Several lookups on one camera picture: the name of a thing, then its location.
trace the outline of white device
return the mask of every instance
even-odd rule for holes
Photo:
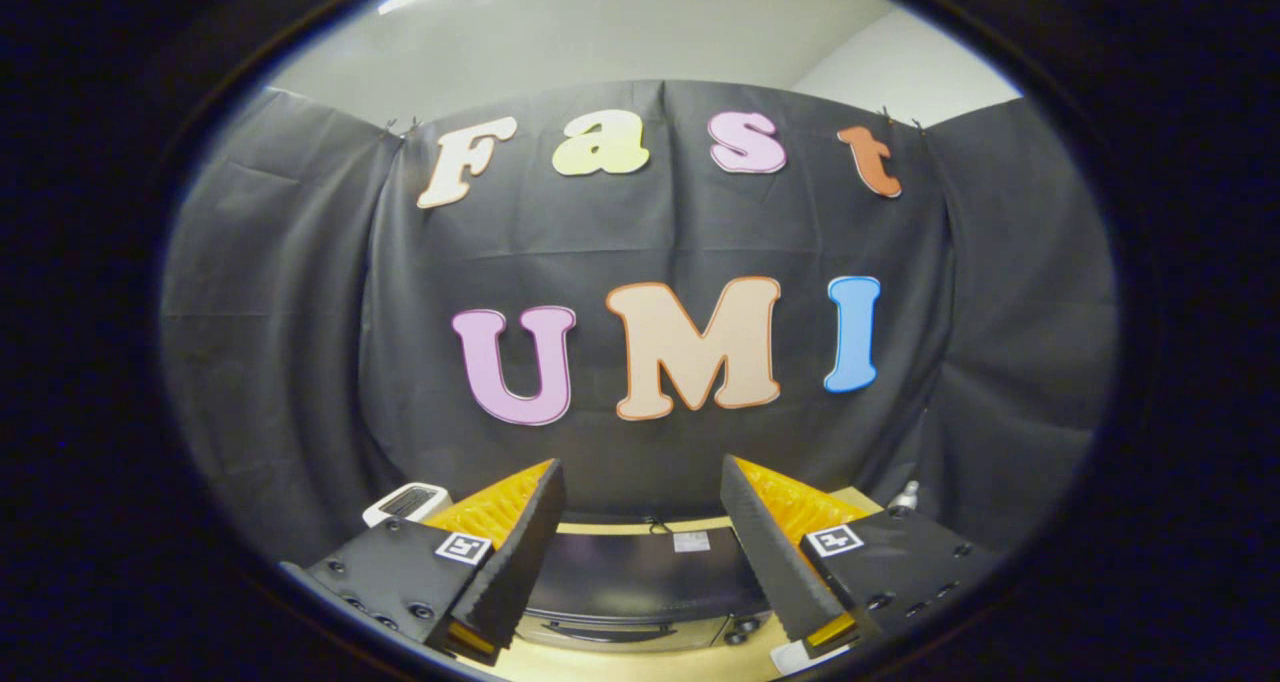
[[[788,642],[781,647],[773,647],[769,651],[769,658],[773,660],[773,667],[778,668],[778,672],[783,676],[794,674],[800,672],[800,669],[809,669],[817,664],[822,664],[828,659],[845,654],[849,651],[849,645],[831,650],[829,653],[809,659],[809,654],[804,651],[804,640],[796,640],[795,642]]]
[[[449,499],[449,491],[444,488],[428,485],[428,482],[408,482],[408,485],[371,504],[361,517],[370,527],[376,527],[388,517],[421,522],[452,505],[453,500]]]

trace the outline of letter m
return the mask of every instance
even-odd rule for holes
[[[618,417],[671,413],[675,403],[662,392],[663,369],[690,409],[703,407],[721,367],[718,406],[732,409],[777,399],[771,328],[781,296],[772,278],[737,278],[724,285],[707,330],[699,331],[671,287],[641,282],[612,290],[604,305],[622,317],[627,337],[627,395],[618,403]]]

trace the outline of white wall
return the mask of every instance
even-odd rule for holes
[[[887,107],[895,120],[924,127],[1021,97],[977,54],[902,9],[851,36],[791,90],[877,113]]]

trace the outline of white label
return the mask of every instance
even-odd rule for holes
[[[671,536],[677,553],[704,553],[712,549],[707,532],[676,532]]]
[[[449,535],[449,539],[444,540],[444,544],[435,550],[435,554],[475,566],[480,562],[480,558],[484,557],[484,553],[489,551],[489,545],[492,544],[493,543],[485,540],[484,537],[453,532]]]
[[[820,557],[847,553],[849,550],[856,550],[859,546],[863,546],[863,541],[858,539],[858,535],[854,535],[854,531],[851,531],[847,525],[809,532],[805,537],[809,539],[809,544],[818,550]]]

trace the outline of pink letter u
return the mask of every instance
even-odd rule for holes
[[[576,325],[571,308],[531,307],[520,316],[520,325],[534,335],[538,351],[538,376],[541,390],[531,398],[513,395],[502,377],[498,335],[507,329],[507,317],[493,308],[471,308],[453,317],[453,331],[462,337],[462,358],[467,366],[471,394],[480,407],[503,422],[552,424],[568,412],[568,351],[564,337]]]

